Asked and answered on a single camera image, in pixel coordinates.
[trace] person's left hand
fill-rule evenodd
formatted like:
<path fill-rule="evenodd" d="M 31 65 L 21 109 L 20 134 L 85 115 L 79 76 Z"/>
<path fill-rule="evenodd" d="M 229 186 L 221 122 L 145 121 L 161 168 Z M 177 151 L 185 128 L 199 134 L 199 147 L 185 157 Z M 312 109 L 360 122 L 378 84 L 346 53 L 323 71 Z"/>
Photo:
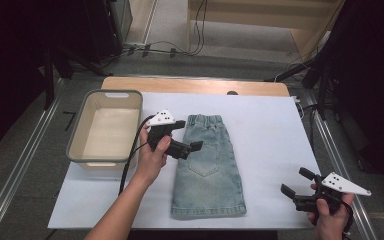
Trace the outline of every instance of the person's left hand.
<path fill-rule="evenodd" d="M 140 132 L 140 144 L 145 144 L 148 140 L 148 126 L 144 126 Z M 140 181 L 150 186 L 158 177 L 160 170 L 167 163 L 167 155 L 164 153 L 170 146 L 171 138 L 164 136 L 158 143 L 155 151 L 152 151 L 149 144 L 145 144 L 139 149 L 139 162 L 132 181 Z"/>
<path fill-rule="evenodd" d="M 312 189 L 316 189 L 316 184 L 311 184 Z M 343 194 L 342 200 L 351 205 L 354 200 L 354 194 Z M 317 199 L 317 210 L 319 218 L 316 219 L 315 213 L 308 213 L 307 217 L 311 223 L 316 225 L 314 234 L 316 240 L 342 239 L 342 231 L 348 217 L 348 212 L 344 205 L 341 205 L 333 215 L 329 212 L 329 206 L 324 199 Z"/>

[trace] beige basket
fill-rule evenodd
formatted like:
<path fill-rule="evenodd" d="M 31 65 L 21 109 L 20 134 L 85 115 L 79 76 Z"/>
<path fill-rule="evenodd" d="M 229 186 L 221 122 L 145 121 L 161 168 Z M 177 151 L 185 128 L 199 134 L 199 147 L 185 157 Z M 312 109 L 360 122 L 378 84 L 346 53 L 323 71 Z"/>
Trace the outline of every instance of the beige basket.
<path fill-rule="evenodd" d="M 142 94 L 136 90 L 89 92 L 67 146 L 68 158 L 85 167 L 123 167 L 141 112 Z M 136 163 L 137 156 L 131 160 L 130 167 Z"/>

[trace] black curtain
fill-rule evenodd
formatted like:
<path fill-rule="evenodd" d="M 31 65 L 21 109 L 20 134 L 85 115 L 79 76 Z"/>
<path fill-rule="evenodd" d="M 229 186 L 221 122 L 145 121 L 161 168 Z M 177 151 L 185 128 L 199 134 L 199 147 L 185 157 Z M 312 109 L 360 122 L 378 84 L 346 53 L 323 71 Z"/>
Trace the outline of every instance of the black curtain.
<path fill-rule="evenodd" d="M 45 88 L 40 1 L 0 1 L 0 141 Z"/>
<path fill-rule="evenodd" d="M 352 4 L 360 7 L 329 56 L 334 95 L 368 141 L 357 151 L 384 174 L 384 1 L 346 1 Z"/>

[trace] jeans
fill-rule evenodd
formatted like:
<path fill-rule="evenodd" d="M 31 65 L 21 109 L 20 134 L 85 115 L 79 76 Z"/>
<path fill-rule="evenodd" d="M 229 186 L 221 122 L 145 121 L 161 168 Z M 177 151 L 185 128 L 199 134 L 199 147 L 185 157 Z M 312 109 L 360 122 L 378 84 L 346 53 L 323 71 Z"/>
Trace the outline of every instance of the jeans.
<path fill-rule="evenodd" d="M 204 141 L 202 149 L 177 165 L 172 215 L 207 218 L 245 214 L 242 181 L 222 118 L 190 115 L 183 142 L 196 141 Z"/>

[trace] white table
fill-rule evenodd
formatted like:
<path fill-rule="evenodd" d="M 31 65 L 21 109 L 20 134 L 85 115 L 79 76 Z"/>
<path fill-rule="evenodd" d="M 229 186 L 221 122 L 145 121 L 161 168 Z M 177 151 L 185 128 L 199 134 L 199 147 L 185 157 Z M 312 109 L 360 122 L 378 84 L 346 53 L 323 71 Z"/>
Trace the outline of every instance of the white table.
<path fill-rule="evenodd" d="M 168 159 L 139 208 L 135 229 L 299 229 L 306 214 L 280 192 L 282 183 L 311 195 L 300 167 L 319 173 L 291 97 L 227 96 L 143 92 L 142 118 L 168 108 L 176 119 L 190 114 L 221 115 L 242 177 L 247 213 L 238 217 L 178 220 L 170 215 L 177 160 Z M 173 138 L 181 141 L 184 129 Z M 116 199 L 120 170 L 86 170 L 71 163 L 48 227 L 91 228 Z"/>

